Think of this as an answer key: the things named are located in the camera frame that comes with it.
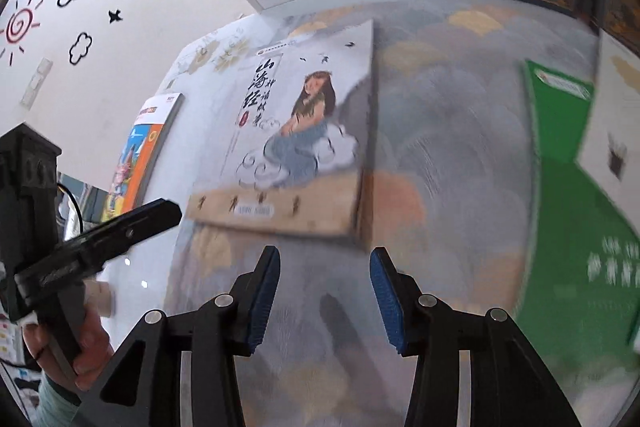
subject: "red spiral sun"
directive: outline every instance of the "red spiral sun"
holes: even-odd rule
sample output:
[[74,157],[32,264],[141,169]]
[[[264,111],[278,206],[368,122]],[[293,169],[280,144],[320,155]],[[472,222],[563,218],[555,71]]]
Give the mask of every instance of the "red spiral sun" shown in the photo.
[[[15,12],[9,18],[9,22],[6,24],[6,28],[0,29],[0,35],[4,34],[6,41],[9,45],[16,45],[20,42],[24,36],[28,33],[31,28],[37,28],[40,26],[39,22],[33,21],[33,12],[35,12],[43,0],[40,0],[36,6],[31,9],[31,1],[27,3],[27,6],[24,8],[20,8],[18,6],[18,1],[15,2]],[[24,48],[21,45],[18,45],[18,49],[20,53],[24,53]],[[0,52],[0,58],[4,57],[4,52],[6,51],[6,47],[2,48]],[[9,66],[13,66],[14,64],[14,52],[10,52],[9,54]]]

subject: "light green sleeve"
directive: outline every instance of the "light green sleeve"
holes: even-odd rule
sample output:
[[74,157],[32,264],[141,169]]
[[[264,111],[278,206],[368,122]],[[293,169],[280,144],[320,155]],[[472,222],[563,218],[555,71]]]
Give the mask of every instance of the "light green sleeve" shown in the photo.
[[56,393],[47,378],[42,378],[38,394],[40,404],[36,409],[33,427],[69,427],[78,407]]

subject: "metal screw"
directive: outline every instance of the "metal screw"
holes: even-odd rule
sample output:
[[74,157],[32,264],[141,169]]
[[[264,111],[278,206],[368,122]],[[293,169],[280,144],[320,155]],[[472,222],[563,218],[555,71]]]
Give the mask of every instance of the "metal screw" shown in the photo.
[[223,293],[222,295],[218,295],[214,300],[215,305],[218,308],[226,308],[227,306],[231,306],[234,303],[234,298],[228,293]]
[[494,308],[493,310],[491,310],[489,315],[491,315],[491,318],[494,321],[498,321],[498,322],[504,322],[505,320],[507,320],[507,318],[509,318],[509,315],[507,314],[507,312],[501,308]]
[[424,306],[425,308],[433,308],[436,304],[438,304],[438,300],[430,293],[425,293],[424,295],[420,295],[418,297],[418,304],[420,304],[420,306]]
[[148,312],[145,315],[145,322],[147,324],[155,324],[156,322],[158,322],[160,319],[162,318],[162,314],[158,311],[158,310],[153,310],[151,312]]

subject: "bird illustration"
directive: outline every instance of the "bird illustration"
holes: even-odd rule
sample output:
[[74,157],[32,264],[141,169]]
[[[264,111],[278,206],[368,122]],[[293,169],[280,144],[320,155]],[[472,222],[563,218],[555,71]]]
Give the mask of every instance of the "bird illustration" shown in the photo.
[[122,17],[120,17],[120,10],[116,10],[115,13],[109,10],[109,24],[116,21],[121,21]]

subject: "green book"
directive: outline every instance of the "green book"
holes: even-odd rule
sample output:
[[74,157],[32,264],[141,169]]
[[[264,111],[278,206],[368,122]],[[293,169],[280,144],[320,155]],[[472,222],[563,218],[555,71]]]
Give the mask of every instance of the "green book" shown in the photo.
[[575,163],[593,86],[529,61],[526,73],[537,165],[517,317],[566,392],[640,367],[640,242]]

